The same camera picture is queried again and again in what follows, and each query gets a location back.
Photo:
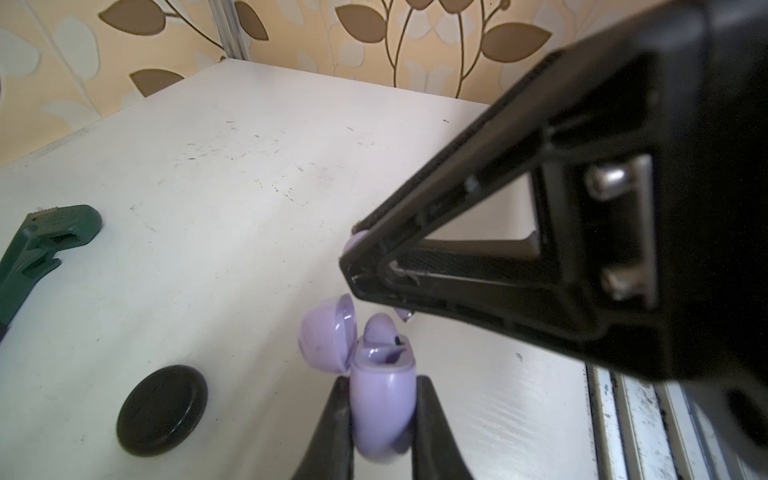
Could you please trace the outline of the black earbud case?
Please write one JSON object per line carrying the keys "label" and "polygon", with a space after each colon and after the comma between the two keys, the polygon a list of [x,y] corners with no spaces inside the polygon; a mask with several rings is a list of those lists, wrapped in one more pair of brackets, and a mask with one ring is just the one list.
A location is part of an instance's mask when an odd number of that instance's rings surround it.
{"label": "black earbud case", "polygon": [[163,367],[126,397],[116,421],[120,446],[138,457],[164,454],[185,441],[206,410],[208,385],[188,365]]}

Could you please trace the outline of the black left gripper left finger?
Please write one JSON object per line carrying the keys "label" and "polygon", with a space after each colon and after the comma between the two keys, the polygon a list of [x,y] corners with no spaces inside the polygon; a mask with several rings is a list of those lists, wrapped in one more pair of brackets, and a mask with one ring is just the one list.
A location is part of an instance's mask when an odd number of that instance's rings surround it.
{"label": "black left gripper left finger", "polygon": [[337,377],[293,480],[350,480],[354,477],[349,394],[349,379]]}

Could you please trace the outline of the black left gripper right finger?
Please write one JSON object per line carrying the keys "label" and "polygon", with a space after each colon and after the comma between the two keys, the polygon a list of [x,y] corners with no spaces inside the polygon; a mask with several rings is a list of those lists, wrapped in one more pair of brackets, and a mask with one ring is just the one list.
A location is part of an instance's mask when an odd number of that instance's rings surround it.
{"label": "black left gripper right finger", "polygon": [[413,480],[472,480],[432,380],[417,377],[411,445]]}

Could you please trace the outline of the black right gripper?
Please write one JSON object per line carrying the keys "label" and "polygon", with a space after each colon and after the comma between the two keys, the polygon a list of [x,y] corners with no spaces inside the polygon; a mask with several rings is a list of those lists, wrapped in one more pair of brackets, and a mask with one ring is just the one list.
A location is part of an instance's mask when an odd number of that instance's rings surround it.
{"label": "black right gripper", "polygon": [[547,55],[528,91],[540,224],[577,331],[548,346],[677,380],[767,468],[767,5],[670,1]]}

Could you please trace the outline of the purple earbud case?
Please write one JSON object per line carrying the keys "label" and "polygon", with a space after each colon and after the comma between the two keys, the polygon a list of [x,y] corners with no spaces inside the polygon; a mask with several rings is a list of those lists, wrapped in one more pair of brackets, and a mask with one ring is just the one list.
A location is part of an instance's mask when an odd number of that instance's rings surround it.
{"label": "purple earbud case", "polygon": [[411,445],[416,359],[399,331],[401,345],[365,348],[357,327],[349,294],[327,300],[304,314],[299,351],[312,368],[348,376],[355,448],[369,461],[390,463]]}

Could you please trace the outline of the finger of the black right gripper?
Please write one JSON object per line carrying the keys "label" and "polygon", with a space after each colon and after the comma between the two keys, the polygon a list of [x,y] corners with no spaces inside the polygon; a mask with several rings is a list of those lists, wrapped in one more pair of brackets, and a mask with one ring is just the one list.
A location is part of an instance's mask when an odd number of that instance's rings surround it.
{"label": "finger of the black right gripper", "polygon": [[357,298],[596,359],[600,330],[590,305],[547,255],[512,258],[508,241],[435,240],[382,255],[365,236],[354,234],[340,259]]}
{"label": "finger of the black right gripper", "polygon": [[432,177],[438,173],[443,172],[452,176],[464,173],[472,176],[480,165],[480,161],[469,158],[467,144],[478,146],[480,143],[479,138],[483,137],[483,129],[501,115],[516,97],[539,78],[544,71],[549,69],[563,54],[563,49],[556,50],[537,63],[465,130],[399,187],[387,200],[367,217],[355,224],[352,227],[351,233],[358,234],[374,229],[377,224],[388,217],[391,211],[397,210],[401,203],[407,202],[413,192],[417,191],[422,185],[430,183]]}

